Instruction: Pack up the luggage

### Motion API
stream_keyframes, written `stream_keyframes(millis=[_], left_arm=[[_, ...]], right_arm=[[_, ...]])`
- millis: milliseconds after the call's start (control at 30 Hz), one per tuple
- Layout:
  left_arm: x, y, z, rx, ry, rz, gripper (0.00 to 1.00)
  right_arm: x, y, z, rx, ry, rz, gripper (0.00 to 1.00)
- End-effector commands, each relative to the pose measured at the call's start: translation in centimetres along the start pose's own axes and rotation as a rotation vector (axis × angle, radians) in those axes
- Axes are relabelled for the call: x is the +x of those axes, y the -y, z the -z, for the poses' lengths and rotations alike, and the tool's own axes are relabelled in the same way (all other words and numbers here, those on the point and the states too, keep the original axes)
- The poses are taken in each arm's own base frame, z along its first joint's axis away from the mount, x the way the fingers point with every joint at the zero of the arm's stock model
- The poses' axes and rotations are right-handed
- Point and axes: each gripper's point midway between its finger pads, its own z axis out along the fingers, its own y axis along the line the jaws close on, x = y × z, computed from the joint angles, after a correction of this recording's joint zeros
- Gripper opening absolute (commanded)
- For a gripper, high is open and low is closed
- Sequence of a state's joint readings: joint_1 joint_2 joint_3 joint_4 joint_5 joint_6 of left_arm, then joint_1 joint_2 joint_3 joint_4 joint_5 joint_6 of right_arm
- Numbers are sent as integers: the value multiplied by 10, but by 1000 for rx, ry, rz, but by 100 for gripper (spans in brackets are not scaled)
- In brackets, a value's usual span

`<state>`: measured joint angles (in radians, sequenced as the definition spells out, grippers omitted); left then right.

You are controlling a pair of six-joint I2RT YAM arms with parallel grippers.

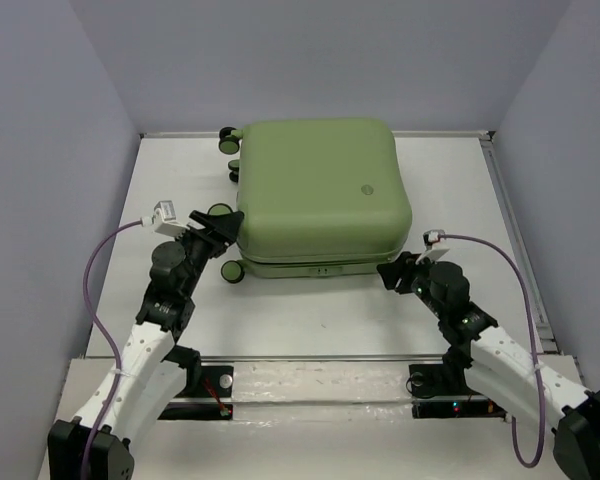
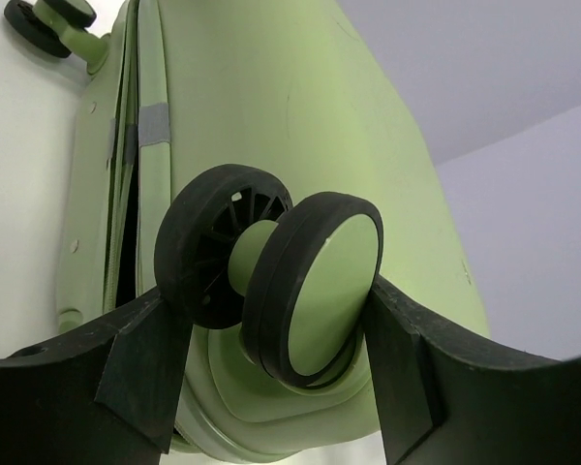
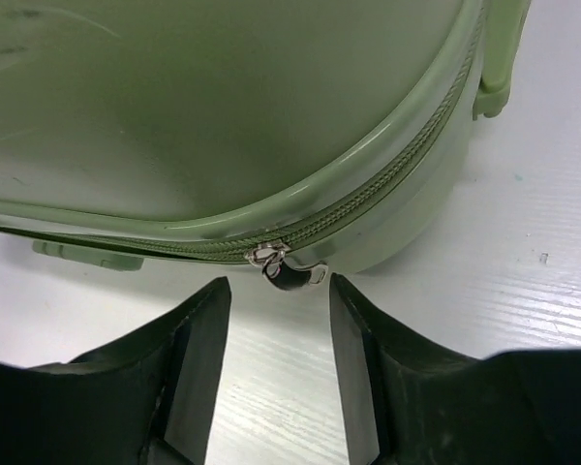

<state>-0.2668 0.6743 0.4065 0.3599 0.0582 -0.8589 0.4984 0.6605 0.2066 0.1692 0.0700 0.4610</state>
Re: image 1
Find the green hard-shell suitcase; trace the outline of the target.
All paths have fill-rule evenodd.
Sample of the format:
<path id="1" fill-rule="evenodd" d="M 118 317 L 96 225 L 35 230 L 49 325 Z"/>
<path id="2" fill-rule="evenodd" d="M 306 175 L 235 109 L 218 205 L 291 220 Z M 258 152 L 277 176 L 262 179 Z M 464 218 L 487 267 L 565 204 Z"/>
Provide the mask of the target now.
<path id="1" fill-rule="evenodd" d="M 412 226 L 390 127 L 369 117 L 254 122 L 218 132 L 244 215 L 222 278 L 365 275 L 393 261 Z"/>

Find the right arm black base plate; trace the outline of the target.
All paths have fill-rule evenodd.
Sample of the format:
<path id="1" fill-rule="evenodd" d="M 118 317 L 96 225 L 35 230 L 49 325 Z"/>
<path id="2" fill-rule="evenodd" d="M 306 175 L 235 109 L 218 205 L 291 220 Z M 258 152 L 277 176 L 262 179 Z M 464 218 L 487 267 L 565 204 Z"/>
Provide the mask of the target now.
<path id="1" fill-rule="evenodd" d="M 506 418 L 504 409 L 466 385 L 461 372 L 442 363 L 410 365 L 405 388 L 414 419 Z"/>

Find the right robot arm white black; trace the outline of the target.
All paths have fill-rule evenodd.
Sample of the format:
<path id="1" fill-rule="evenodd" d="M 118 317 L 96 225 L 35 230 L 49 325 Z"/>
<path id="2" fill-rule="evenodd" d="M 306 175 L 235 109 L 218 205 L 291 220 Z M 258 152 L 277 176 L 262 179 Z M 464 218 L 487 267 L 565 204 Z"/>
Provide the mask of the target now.
<path id="1" fill-rule="evenodd" d="M 470 282 L 452 262 L 404 252 L 377 271 L 386 289 L 415 295 L 448 342 L 440 368 L 450 391 L 488 397 L 517 420 L 554 435 L 552 454 L 570 479 L 600 479 L 600 389 L 593 391 L 534 359 L 470 298 Z"/>

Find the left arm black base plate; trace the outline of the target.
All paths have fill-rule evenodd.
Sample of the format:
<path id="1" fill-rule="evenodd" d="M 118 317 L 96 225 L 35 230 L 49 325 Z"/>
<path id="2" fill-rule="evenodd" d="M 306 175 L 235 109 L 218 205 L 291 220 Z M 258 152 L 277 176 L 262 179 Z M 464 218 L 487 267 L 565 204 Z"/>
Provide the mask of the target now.
<path id="1" fill-rule="evenodd" d="M 164 408 L 163 421 L 230 421 L 233 419 L 234 367 L 203 365 L 197 383 L 187 380 L 185 389 Z"/>

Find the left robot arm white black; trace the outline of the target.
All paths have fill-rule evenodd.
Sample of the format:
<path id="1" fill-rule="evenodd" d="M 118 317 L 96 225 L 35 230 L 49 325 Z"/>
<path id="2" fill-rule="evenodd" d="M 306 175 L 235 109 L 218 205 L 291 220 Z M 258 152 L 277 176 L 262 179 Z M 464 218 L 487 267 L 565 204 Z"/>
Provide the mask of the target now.
<path id="1" fill-rule="evenodd" d="M 139 440 L 177 394 L 199 388 L 200 354 L 180 346 L 179 340 L 208 262 L 237 241 L 244 215 L 217 204 L 189 217 L 189 224 L 178 222 L 172 203 L 161 201 L 151 215 L 118 227 L 119 232 L 143 227 L 167 239 L 151 254 L 150 281 L 122 346 L 95 314 L 90 294 L 83 294 L 92 323 L 111 348 L 113 364 L 73 418 L 56 420 L 49 430 L 50 478 L 131 478 Z"/>

